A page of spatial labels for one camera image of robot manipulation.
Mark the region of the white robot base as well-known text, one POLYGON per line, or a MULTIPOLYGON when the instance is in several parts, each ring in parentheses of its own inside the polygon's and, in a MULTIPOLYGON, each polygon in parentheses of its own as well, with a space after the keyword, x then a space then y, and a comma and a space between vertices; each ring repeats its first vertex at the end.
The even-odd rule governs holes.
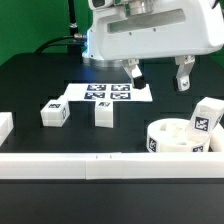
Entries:
POLYGON ((122 67, 122 60, 106 60, 102 57, 97 40, 104 39, 108 36, 107 32, 100 33, 94 27, 90 27, 87 31, 86 50, 82 53, 83 62, 88 65, 98 67, 122 67))

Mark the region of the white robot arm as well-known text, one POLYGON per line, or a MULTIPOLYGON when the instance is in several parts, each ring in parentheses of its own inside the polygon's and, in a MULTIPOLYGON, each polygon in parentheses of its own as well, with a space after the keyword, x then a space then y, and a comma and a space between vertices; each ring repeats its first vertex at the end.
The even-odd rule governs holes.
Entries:
POLYGON ((145 87, 141 59, 173 57, 177 88, 190 87, 197 55, 224 47, 220 0, 88 0, 93 23, 87 32, 88 61, 118 61, 136 89, 145 87))

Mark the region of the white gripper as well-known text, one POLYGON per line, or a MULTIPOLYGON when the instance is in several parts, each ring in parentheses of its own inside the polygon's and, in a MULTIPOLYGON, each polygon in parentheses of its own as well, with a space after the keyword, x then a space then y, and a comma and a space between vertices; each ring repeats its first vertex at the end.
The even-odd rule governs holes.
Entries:
POLYGON ((134 89, 145 79, 138 59, 176 57, 179 91, 190 88, 194 55, 224 46, 224 8, 219 3, 91 3, 94 27, 108 36, 97 40, 106 60, 123 60, 134 89))

